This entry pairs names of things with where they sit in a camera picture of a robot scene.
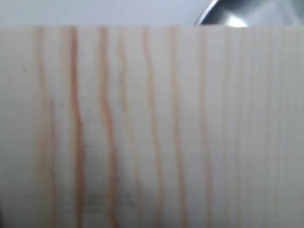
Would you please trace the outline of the light wooden cube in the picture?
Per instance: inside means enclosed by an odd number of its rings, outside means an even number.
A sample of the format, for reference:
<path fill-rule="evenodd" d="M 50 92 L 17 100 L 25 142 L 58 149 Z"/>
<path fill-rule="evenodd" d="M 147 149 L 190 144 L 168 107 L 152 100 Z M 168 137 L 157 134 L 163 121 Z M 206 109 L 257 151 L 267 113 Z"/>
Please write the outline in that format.
<path fill-rule="evenodd" d="M 302 26 L 0 29 L 3 228 L 301 228 Z"/>

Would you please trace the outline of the round stainless steel plate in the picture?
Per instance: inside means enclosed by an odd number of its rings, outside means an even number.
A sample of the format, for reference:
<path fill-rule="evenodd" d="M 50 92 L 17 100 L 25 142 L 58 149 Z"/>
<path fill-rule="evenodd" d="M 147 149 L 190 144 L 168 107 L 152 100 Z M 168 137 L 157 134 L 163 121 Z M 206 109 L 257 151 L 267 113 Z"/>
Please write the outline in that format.
<path fill-rule="evenodd" d="M 212 0 L 195 25 L 303 25 L 302 0 Z"/>

